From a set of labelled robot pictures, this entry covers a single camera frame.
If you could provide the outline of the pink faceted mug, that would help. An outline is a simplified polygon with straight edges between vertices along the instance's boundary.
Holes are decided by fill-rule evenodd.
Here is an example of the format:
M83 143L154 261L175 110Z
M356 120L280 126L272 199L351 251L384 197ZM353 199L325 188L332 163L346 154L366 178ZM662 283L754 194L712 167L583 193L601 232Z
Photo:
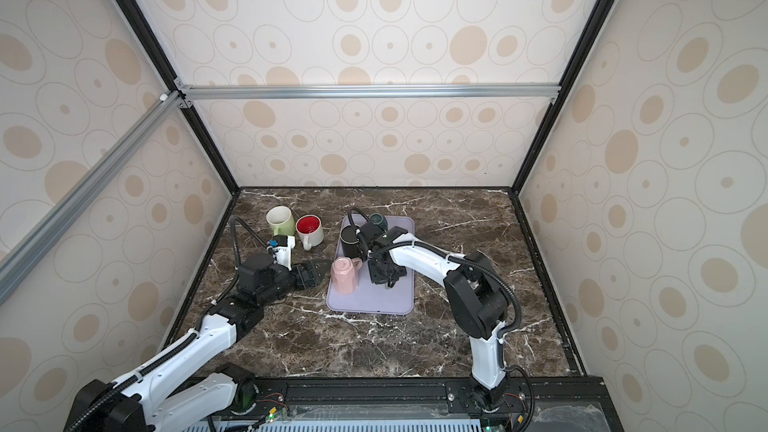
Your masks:
M339 257L331 266L334 290L341 295L353 293L359 285L358 273L363 262L360 258Z

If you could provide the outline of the dark green mug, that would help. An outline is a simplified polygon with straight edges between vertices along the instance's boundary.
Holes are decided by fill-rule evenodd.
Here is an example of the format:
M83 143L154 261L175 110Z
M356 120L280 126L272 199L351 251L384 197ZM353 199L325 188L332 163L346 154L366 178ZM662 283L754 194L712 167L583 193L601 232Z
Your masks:
M381 231L386 232L388 230L388 221L385 216L379 213L373 213L369 216L369 222L372 225L378 227Z

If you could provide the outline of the lavender plastic tray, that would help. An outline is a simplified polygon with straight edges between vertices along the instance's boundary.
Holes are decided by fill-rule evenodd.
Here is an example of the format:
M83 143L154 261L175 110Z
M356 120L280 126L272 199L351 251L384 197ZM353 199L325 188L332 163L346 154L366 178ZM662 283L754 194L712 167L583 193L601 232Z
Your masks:
M332 272L326 303L329 309L337 312L407 315L414 307L415 272L406 268L406 275L393 287L373 284L369 277L368 265L363 263L358 273L359 285L348 295L338 294L333 287Z

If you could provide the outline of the white mug red inside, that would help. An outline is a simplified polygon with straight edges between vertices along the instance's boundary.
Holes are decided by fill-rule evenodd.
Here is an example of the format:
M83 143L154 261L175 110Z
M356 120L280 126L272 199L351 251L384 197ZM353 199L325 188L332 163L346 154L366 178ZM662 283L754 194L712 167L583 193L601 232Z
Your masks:
M317 215L304 215L296 222L296 232L305 251L319 246L324 241L324 229Z

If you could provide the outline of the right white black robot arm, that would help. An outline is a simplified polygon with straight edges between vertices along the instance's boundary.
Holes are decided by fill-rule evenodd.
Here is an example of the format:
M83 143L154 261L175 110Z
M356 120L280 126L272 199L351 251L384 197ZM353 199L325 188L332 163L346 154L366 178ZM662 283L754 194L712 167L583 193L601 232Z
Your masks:
M356 207L347 221L343 249L368 268L372 283L391 288L411 270L443 287L456 324L470 337L471 400L485 412L498 408L508 386L504 337L520 327L522 308L488 257L442 249L403 227L384 230Z

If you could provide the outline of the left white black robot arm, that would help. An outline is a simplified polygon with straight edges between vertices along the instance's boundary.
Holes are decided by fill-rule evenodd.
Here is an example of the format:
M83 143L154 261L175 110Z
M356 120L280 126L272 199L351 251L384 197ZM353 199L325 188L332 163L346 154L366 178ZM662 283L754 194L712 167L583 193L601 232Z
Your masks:
M243 258L235 238L247 224L229 221L234 278L201 314L195 326L154 357L111 382L93 380L75 396L68 431L176 431L233 404L247 373L217 372L196 386L182 384L219 353L242 340L264 317L265 309L294 291L319 286L329 274L329 259L295 263L295 240L274 236L259 253Z

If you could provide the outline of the light green mug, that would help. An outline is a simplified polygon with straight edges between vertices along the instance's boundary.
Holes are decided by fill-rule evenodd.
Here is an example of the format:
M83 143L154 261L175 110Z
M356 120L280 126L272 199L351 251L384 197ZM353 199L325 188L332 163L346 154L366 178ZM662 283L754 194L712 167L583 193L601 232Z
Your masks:
M296 222L291 209L287 206L276 206L268 211L266 220L273 236L294 236Z

